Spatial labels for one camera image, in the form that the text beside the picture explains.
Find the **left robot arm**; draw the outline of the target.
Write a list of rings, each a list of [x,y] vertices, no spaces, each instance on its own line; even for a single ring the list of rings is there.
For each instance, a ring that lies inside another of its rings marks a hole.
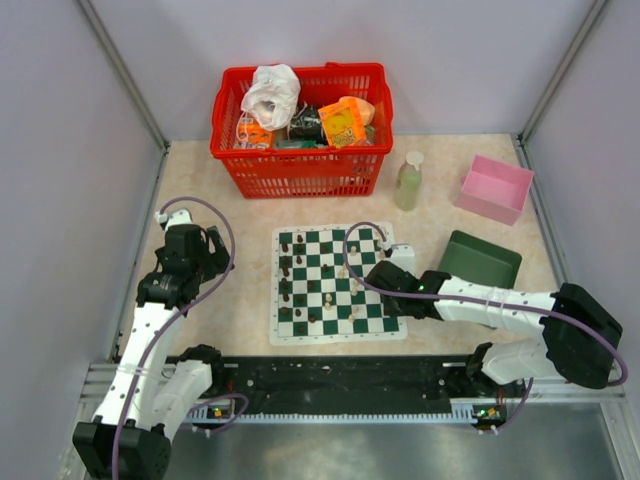
[[[196,400],[216,396],[227,374],[210,347],[186,351],[174,374],[162,373],[175,335],[204,284],[225,277],[233,261],[216,227],[195,224],[186,209],[156,216],[164,244],[139,282],[134,320],[110,387],[72,443],[93,479],[161,479],[173,439]]]

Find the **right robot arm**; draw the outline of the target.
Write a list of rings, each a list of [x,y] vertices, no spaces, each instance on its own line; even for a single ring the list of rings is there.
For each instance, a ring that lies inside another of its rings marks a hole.
[[[441,271],[416,277],[395,254],[365,278],[380,294],[386,315],[471,322],[519,335],[514,342],[476,348],[466,372],[474,393],[487,396],[515,380],[554,375],[593,390],[609,386],[623,329],[581,286],[563,283],[556,292],[527,293]]]

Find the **green white chess mat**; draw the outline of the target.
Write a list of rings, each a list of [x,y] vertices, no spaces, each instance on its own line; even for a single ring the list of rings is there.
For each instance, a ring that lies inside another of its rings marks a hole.
[[[383,222],[380,228],[386,240],[393,241],[393,228]],[[320,345],[362,341],[396,341],[407,337],[408,328],[403,317],[384,315],[380,295],[360,284],[356,296],[350,293],[350,275],[338,278],[338,272],[345,262],[351,265],[360,278],[369,274],[372,268],[384,259],[381,239],[375,228],[360,226],[351,234],[345,224],[324,226],[298,226],[275,229],[271,234],[271,301],[270,301],[270,343],[273,346]],[[304,243],[297,244],[297,235],[304,236]],[[289,252],[284,253],[281,244],[289,244]],[[351,246],[358,253],[349,256]],[[284,277],[281,259],[290,258],[290,274]],[[290,298],[284,303],[279,293],[280,281],[290,282]],[[314,281],[316,290],[307,291],[307,282]],[[333,297],[331,310],[324,309],[325,295]],[[347,318],[351,307],[357,305],[359,311],[354,323]],[[298,335],[298,323],[307,325],[307,334]]]

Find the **dark bishop chess piece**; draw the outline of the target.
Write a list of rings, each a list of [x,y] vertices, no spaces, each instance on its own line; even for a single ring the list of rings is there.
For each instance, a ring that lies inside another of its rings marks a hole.
[[[281,259],[281,269],[284,277],[288,277],[290,274],[290,258],[283,257]]]

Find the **dark queen chess piece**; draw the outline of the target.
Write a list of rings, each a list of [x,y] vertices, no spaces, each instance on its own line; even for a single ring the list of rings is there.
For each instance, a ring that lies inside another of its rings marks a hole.
[[[283,278],[280,281],[279,293],[280,293],[280,295],[282,297],[282,301],[284,303],[289,301],[289,298],[290,298],[290,287],[291,287],[290,282],[286,278]]]

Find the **dark green box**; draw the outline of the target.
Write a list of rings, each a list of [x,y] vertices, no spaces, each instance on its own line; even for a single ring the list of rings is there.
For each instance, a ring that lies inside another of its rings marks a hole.
[[[465,281],[463,296],[472,296],[465,289],[469,283],[485,285],[487,288],[512,289],[522,262],[522,256],[465,232],[452,232],[437,270]],[[439,316],[445,321],[468,321],[489,328],[504,328],[505,320],[495,307],[489,308],[471,303],[464,307],[458,302],[444,302]]]

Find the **green liquid bottle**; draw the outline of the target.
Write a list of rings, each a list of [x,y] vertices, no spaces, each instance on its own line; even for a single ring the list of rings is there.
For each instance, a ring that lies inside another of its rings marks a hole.
[[[402,211],[411,211],[416,207],[422,186],[421,165],[424,155],[413,150],[405,155],[400,167],[394,189],[394,203]]]

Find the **small orange packet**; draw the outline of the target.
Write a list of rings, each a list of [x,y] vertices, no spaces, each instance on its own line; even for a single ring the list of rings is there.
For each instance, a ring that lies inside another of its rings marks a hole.
[[[236,125],[236,149],[268,149],[273,146],[274,133],[265,130],[249,113],[243,112]]]

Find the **pink open box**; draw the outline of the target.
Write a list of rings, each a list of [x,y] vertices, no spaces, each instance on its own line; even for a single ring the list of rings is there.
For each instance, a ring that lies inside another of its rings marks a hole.
[[[529,169],[476,155],[453,204],[513,226],[524,211],[533,179]]]

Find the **red plastic basket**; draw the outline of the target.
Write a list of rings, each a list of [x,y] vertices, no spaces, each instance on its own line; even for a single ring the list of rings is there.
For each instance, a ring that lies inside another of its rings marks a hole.
[[[393,105],[379,63],[327,63],[294,70],[301,92],[293,119],[274,133],[249,132],[241,101],[254,73],[227,69],[214,102],[210,151],[249,199],[367,196],[393,146]],[[335,148],[325,137],[319,109],[342,97],[374,107],[365,138]]]

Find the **orange snack box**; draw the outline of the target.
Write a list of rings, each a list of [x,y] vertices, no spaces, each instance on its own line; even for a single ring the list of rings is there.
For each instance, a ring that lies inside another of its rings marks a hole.
[[[328,145],[335,148],[370,146],[370,130],[376,114],[366,100],[343,96],[338,102],[318,110]]]

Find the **black wrapped package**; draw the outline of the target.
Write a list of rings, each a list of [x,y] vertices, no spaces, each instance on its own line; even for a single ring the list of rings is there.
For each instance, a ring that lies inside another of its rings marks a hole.
[[[288,138],[321,143],[324,132],[318,110],[313,105],[298,106],[287,127]]]

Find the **white crumpled plastic bag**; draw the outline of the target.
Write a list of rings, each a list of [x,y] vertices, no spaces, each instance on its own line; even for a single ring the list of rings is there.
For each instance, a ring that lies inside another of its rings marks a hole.
[[[293,118],[300,91],[300,81],[290,66],[259,66],[241,101],[241,111],[251,115],[264,130],[280,130]]]

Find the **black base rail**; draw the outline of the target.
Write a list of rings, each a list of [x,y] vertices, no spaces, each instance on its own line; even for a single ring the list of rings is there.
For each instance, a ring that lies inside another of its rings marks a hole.
[[[223,356],[204,397],[239,392],[250,414],[448,413],[450,401],[522,396],[517,382],[499,386],[469,377],[466,356]]]

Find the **aluminium frame rail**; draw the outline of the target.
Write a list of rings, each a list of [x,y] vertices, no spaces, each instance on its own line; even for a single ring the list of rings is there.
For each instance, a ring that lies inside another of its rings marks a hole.
[[[109,34],[93,2],[89,0],[75,0],[74,4],[84,18],[89,30],[95,37],[113,74],[124,89],[124,92],[140,121],[150,134],[156,146],[161,151],[166,152],[170,146],[170,142],[161,132],[158,122],[154,118],[147,101],[134,80],[129,67],[116,46],[116,43],[111,38],[111,35]]]

